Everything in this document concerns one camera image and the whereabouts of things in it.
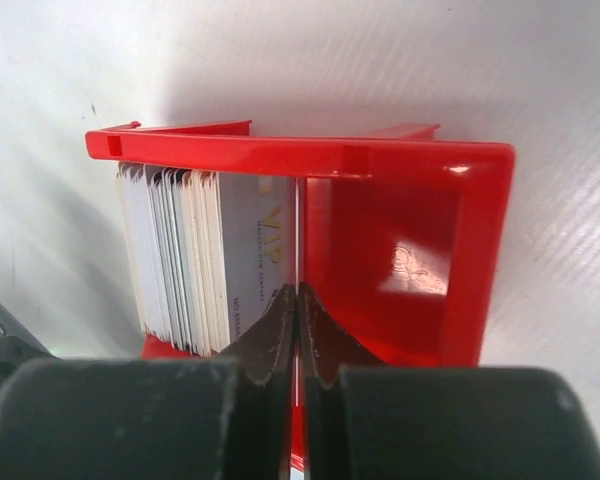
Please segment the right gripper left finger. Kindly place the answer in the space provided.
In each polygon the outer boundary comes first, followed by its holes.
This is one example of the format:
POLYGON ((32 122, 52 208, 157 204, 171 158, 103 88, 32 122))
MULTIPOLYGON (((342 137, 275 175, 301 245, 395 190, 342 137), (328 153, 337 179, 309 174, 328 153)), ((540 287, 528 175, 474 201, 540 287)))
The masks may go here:
POLYGON ((0 479, 286 479, 296 290, 215 357, 59 360, 0 389, 0 479))

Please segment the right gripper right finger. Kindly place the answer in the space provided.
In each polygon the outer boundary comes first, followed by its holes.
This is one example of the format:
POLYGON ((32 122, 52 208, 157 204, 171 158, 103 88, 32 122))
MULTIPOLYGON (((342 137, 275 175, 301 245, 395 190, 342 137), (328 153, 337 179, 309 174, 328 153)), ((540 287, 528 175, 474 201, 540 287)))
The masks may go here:
POLYGON ((399 367, 298 295, 308 479, 600 479, 600 446, 554 372, 399 367))

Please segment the red plastic bin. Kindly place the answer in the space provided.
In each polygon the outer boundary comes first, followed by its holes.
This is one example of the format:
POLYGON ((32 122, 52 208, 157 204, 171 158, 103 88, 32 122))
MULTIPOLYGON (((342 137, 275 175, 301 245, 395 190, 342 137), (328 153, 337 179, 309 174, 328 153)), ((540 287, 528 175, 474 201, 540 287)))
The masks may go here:
MULTIPOLYGON (((330 316, 387 364, 477 363, 514 166, 510 146, 441 142, 432 125, 351 138, 257 137, 247 121, 131 123, 85 140, 90 157, 117 166, 300 179, 299 287, 309 285, 330 316)), ((304 470, 295 312, 290 467, 304 470)), ((145 337, 147 357, 192 354, 145 337)))

